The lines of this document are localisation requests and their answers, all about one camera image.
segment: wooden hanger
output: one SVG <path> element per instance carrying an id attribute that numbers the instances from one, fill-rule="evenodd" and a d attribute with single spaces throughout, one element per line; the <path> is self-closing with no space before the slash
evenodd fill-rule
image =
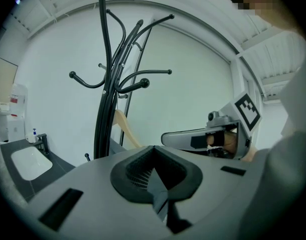
<path id="1" fill-rule="evenodd" d="M 142 147 L 139 142 L 136 140 L 134 137 L 133 133 L 131 132 L 127 118 L 124 115 L 124 113 L 120 110 L 115 110 L 115 115 L 114 115 L 114 120 L 113 120 L 113 125 L 119 125 L 119 127 L 123 130 L 127 138 L 130 140 L 130 142 L 136 147 L 140 148 Z"/>

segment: soap dispenser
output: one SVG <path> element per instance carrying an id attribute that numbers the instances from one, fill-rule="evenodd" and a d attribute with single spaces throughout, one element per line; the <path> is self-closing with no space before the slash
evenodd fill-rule
<path id="1" fill-rule="evenodd" d="M 33 128 L 34 132 L 30 132 L 26 135 L 26 140 L 28 140 L 29 143 L 35 143 L 37 141 L 37 133 L 36 129 Z"/>
<path id="2" fill-rule="evenodd" d="M 37 133 L 36 133 L 36 128 L 33 128 L 34 131 L 34 143 L 38 141 L 37 139 Z"/>

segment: sink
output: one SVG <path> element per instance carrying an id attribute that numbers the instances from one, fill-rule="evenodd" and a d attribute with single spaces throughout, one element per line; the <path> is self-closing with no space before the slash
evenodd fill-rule
<path id="1" fill-rule="evenodd" d="M 27 181 L 36 179 L 53 166 L 52 162 L 34 146 L 12 153 L 11 158 L 20 176 Z"/>

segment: gray countertop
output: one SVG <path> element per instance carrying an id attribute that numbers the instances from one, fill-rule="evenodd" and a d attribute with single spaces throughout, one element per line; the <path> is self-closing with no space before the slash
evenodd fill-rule
<path id="1" fill-rule="evenodd" d="M 15 151 L 22 150 L 31 146 L 33 145 L 25 139 L 1 145 L 1 151 L 9 174 L 11 175 L 18 191 L 22 194 L 27 202 L 29 202 L 39 191 L 44 189 L 46 186 L 75 168 L 73 165 L 67 163 L 66 161 L 56 156 L 54 153 L 50 152 L 50 154 L 46 157 L 53 163 L 53 166 L 34 180 L 24 180 L 15 167 L 15 164 L 11 159 L 11 155 Z"/>

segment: coat rack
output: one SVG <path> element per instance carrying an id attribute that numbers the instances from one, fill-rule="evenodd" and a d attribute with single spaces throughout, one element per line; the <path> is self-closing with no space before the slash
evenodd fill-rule
<path id="1" fill-rule="evenodd" d="M 138 83 L 134 83 L 129 87 L 123 88 L 126 82 L 134 77 L 141 74 L 172 74 L 171 70 L 143 70 L 138 71 L 127 76 L 121 83 L 119 83 L 123 69 L 125 67 L 127 58 L 133 48 L 137 46 L 140 51 L 143 51 L 143 48 L 136 42 L 137 39 L 146 31 L 150 30 L 155 25 L 158 25 L 169 19 L 173 19 L 175 16 L 170 14 L 169 16 L 159 19 L 150 25 L 143 28 L 139 31 L 140 27 L 143 25 L 143 20 L 139 20 L 133 30 L 126 37 L 126 30 L 124 24 L 121 20 L 114 15 L 109 9 L 106 9 L 106 0 L 99 1 L 99 13 L 101 19 L 101 26 L 104 38 L 104 45 L 106 51 L 106 66 L 101 63 L 99 67 L 106 70 L 104 79 L 96 85 L 87 84 L 82 80 L 74 71 L 69 73 L 69 77 L 76 80 L 81 85 L 95 89 L 104 85 L 102 92 L 102 97 L 98 109 L 96 128 L 95 128 L 95 137 L 94 137 L 94 159 L 102 158 L 108 156 L 109 145 L 110 145 L 110 135 L 112 131 L 114 113 L 117 103 L 117 98 L 127 98 L 127 95 L 119 96 L 119 94 L 127 94 L 132 91 L 135 91 L 140 88 L 147 88 L 149 86 L 149 80 L 147 78 L 142 78 Z M 106 14 L 109 14 L 114 18 L 122 28 L 123 36 L 120 44 L 118 45 L 113 57 L 111 52 L 111 45 L 109 41 L 109 33 L 107 27 L 107 18 Z"/>

